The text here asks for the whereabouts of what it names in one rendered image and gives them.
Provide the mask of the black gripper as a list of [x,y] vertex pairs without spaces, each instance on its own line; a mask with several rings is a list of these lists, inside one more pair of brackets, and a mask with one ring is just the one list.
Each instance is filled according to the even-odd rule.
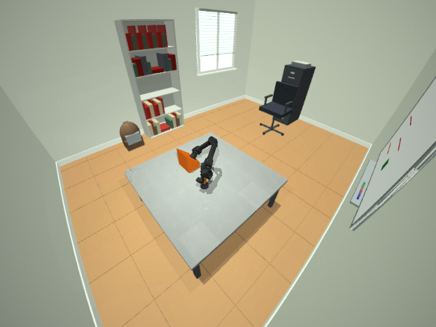
[[201,175],[201,178],[198,177],[198,178],[196,179],[196,182],[198,182],[198,183],[204,183],[204,178],[202,178],[202,173],[201,173],[200,175]]

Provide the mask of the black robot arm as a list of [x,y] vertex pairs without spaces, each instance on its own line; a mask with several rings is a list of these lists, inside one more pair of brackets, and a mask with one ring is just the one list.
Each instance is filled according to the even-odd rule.
[[208,170],[211,170],[212,165],[213,165],[213,156],[214,156],[215,150],[218,146],[217,139],[210,136],[208,138],[208,141],[206,141],[204,144],[194,147],[191,150],[192,154],[190,155],[191,158],[196,159],[197,155],[199,155],[202,152],[202,150],[205,149],[206,147],[208,147],[209,145],[212,145],[212,146],[211,146],[211,149],[209,151],[208,157],[204,160],[204,162],[201,163],[202,165],[200,166],[202,178],[207,178],[208,180],[210,180],[213,176],[213,173],[208,172]]

